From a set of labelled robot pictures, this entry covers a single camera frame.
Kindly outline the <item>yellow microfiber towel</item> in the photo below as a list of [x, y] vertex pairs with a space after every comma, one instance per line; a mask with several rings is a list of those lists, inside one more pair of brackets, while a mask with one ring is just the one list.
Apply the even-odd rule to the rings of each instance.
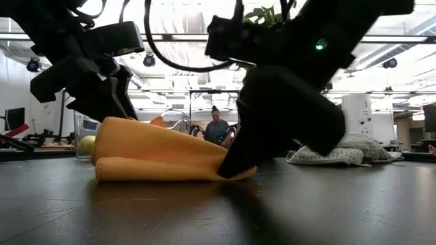
[[95, 144], [95, 135], [86, 135], [80, 140], [80, 149], [81, 151], [91, 154], [94, 149]]

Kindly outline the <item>person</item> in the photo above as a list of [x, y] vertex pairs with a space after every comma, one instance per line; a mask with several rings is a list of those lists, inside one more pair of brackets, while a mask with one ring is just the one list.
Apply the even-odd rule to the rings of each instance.
[[220, 111], [215, 105], [212, 107], [211, 115], [212, 120], [204, 130], [204, 137], [212, 143], [223, 145], [226, 132], [230, 126], [227, 121], [221, 119]]

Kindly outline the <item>green potted plant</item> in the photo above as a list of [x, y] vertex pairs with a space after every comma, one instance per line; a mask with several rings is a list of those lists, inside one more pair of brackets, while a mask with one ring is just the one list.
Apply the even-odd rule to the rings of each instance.
[[244, 23], [267, 28], [278, 27], [282, 22], [282, 14], [276, 14], [273, 6], [254, 8], [251, 12], [245, 14], [244, 17]]

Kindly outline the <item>light grey microfiber towel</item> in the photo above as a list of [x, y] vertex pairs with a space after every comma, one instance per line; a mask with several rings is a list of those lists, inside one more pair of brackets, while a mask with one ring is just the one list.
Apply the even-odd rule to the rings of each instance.
[[388, 152], [374, 139], [363, 134], [348, 134], [328, 156], [322, 156], [308, 146], [296, 152], [289, 151], [285, 160], [294, 165], [340, 165], [372, 166], [388, 164], [404, 159], [400, 152]]

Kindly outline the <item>white cylindrical column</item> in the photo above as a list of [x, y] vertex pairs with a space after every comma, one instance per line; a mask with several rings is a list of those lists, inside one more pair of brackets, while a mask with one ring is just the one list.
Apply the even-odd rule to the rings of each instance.
[[373, 117], [369, 94], [342, 96], [342, 110], [345, 115], [346, 131], [373, 137]]

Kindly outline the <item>black overhead crossbar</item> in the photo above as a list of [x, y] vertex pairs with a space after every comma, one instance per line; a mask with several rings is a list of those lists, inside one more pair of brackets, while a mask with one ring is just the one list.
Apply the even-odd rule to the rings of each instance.
[[[206, 42], [208, 35], [201, 34], [154, 34], [156, 42]], [[1, 41], [30, 42], [25, 33], [0, 33]], [[436, 44], [436, 35], [365, 35], [363, 44]]]

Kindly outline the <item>clear plastic bin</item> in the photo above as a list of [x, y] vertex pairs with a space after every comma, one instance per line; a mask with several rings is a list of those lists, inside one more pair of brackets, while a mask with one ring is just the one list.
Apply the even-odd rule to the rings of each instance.
[[[80, 160], [89, 159], [90, 154], [87, 154], [80, 149], [80, 140], [86, 135], [97, 135], [102, 124], [79, 112], [74, 112], [74, 123], [76, 158]], [[160, 125], [181, 133], [189, 133], [191, 126], [190, 117], [188, 117], [186, 113], [174, 109], [166, 110], [153, 120], [145, 121], [144, 123]]]

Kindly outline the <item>orange microfiber towel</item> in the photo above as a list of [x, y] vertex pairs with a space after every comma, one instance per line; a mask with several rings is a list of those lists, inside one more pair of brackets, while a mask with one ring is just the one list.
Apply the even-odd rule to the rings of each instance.
[[103, 181], [224, 181], [228, 151], [200, 138], [138, 120], [107, 117], [93, 142], [91, 162]]

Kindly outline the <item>red slanted object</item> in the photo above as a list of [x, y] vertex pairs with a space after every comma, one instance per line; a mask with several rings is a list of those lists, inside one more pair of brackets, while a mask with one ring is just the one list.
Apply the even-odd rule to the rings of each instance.
[[20, 133], [23, 133], [24, 131], [26, 131], [29, 128], [29, 126], [27, 124], [23, 124], [9, 132], [7, 132], [6, 134], [1, 134], [0, 133], [0, 140], [5, 140], [6, 137], [15, 137], [17, 135], [19, 135]]

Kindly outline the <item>black background stand pole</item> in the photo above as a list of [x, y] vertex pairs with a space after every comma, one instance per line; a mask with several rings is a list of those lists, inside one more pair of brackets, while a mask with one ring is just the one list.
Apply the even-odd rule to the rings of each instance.
[[63, 118], [64, 118], [64, 110], [65, 110], [65, 94], [66, 90], [62, 90], [62, 96], [61, 96], [61, 111], [60, 111], [60, 119], [59, 119], [59, 133], [58, 137], [59, 139], [62, 138], [63, 134]]

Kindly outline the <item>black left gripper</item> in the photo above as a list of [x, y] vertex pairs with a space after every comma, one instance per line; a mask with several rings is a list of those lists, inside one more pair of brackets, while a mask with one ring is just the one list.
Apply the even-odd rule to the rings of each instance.
[[65, 89], [75, 100], [67, 108], [103, 122], [106, 117], [138, 116], [127, 93], [132, 72], [114, 58], [101, 65], [69, 56], [31, 80], [30, 91], [40, 102], [55, 100]]

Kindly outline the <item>black computer monitor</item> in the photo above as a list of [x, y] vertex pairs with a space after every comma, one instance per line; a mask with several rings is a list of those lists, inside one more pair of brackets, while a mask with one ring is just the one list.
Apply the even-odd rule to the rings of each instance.
[[424, 105], [422, 109], [426, 132], [436, 133], [436, 105]]
[[6, 110], [3, 119], [5, 121], [4, 130], [14, 130], [25, 123], [25, 108]]

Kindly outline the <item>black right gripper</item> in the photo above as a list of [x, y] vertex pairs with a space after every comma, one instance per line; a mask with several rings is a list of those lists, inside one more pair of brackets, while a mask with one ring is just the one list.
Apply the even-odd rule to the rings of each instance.
[[[343, 139], [345, 118], [341, 109], [291, 69], [278, 65], [255, 67], [243, 82], [240, 99], [256, 112], [278, 114], [281, 121], [293, 123], [292, 131], [303, 134], [295, 139], [313, 152], [327, 156]], [[297, 149], [297, 142], [273, 118], [247, 108], [240, 108], [238, 115], [236, 137], [217, 170], [219, 176], [233, 178]]]

